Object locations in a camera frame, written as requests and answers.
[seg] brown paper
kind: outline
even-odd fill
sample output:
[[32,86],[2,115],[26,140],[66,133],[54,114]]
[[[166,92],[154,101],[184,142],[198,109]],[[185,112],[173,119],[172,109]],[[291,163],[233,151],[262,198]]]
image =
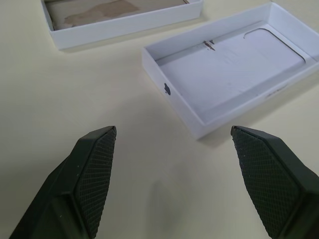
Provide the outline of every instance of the brown paper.
[[183,5],[186,0],[59,0],[47,1],[55,30]]

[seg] cardboard box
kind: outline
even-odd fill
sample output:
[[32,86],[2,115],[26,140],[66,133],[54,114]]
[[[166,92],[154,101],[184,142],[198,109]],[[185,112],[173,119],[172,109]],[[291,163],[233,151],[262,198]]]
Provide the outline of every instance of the cardboard box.
[[275,3],[146,46],[143,66],[198,139],[319,69],[319,34]]
[[42,0],[60,50],[200,16],[203,0]]

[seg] black rubber pad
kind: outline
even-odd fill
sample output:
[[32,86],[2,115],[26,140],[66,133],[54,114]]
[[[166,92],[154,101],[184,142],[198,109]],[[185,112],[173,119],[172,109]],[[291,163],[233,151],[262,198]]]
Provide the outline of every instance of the black rubber pad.
[[264,141],[237,128],[232,136],[246,189],[268,235],[276,239],[301,189]]
[[115,138],[114,128],[95,143],[75,190],[75,198],[92,239],[98,231],[109,190]]

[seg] apple logo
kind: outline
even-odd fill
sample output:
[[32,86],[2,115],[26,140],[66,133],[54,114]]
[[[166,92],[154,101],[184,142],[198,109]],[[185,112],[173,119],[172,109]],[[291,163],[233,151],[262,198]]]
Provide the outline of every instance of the apple logo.
[[166,83],[164,83],[164,90],[165,90],[165,93],[167,93],[169,96],[170,96],[170,89],[168,87],[168,85]]

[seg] table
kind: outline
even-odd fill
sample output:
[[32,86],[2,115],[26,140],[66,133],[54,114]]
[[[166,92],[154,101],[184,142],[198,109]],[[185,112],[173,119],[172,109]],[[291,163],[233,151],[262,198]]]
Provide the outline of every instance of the table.
[[[195,141],[141,65],[157,40],[266,3],[206,0],[201,19],[60,52],[39,0],[0,3],[0,238],[89,131],[116,125],[98,239],[267,239],[230,137],[234,124],[281,137],[319,174],[319,74]],[[317,0],[276,0],[319,31]]]

